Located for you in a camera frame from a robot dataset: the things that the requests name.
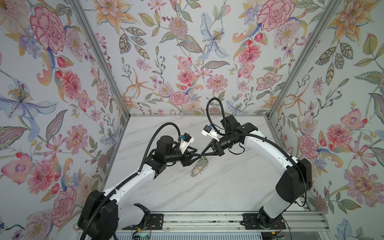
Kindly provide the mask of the metal keyring disc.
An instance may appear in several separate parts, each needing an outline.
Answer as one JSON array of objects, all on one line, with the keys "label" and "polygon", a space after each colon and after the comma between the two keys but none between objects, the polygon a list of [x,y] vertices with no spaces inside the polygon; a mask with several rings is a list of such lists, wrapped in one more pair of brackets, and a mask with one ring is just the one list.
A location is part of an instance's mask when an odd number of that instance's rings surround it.
[{"label": "metal keyring disc", "polygon": [[208,164],[208,160],[203,160],[203,158],[198,160],[191,171],[191,177],[196,177],[197,175],[202,174],[202,172],[207,168]]}]

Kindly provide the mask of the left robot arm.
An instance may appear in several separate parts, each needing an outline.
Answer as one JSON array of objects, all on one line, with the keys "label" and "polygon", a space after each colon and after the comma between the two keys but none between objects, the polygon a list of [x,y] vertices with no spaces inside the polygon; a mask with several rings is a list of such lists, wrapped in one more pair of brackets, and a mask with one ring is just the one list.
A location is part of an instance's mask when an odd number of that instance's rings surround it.
[{"label": "left robot arm", "polygon": [[139,203],[129,205],[129,199],[172,164],[180,162],[187,167],[200,158],[197,149],[190,147],[194,140],[187,133],[178,141],[162,136],[155,149],[146,151],[144,161],[129,177],[103,192],[92,191],[78,221],[83,231],[80,238],[109,240],[120,229],[133,228],[138,233],[148,228],[150,210]]}]

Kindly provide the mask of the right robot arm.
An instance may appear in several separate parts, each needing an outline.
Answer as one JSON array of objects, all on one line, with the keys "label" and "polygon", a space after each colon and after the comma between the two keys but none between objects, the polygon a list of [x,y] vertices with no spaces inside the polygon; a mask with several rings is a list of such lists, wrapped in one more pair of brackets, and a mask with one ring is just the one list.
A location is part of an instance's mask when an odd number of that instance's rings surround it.
[{"label": "right robot arm", "polygon": [[297,199],[306,196],[312,187],[312,165],[289,155],[280,146],[264,136],[251,123],[241,125],[233,115],[221,120],[225,132],[220,134],[213,124],[206,125],[203,136],[212,138],[202,151],[202,156],[222,156],[235,144],[243,144],[260,154],[280,175],[270,200],[263,205],[256,217],[258,223],[266,228],[285,212]]}]

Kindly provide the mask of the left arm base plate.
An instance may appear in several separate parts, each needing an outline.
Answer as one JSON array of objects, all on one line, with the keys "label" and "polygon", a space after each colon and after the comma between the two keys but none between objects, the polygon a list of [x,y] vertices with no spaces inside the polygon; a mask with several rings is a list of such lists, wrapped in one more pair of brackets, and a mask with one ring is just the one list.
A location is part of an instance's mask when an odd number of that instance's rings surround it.
[{"label": "left arm base plate", "polygon": [[164,214],[149,214],[137,225],[127,226],[122,230],[162,230],[164,224]]}]

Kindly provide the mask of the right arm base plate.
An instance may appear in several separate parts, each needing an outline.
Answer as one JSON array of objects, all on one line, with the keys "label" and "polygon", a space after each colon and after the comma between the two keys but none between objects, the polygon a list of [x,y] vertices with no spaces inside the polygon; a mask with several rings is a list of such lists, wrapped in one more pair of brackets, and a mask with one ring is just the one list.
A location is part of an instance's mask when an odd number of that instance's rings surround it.
[{"label": "right arm base plate", "polygon": [[243,214],[243,220],[240,225],[246,230],[285,230],[287,228],[282,216],[271,219],[267,215],[259,213]]}]

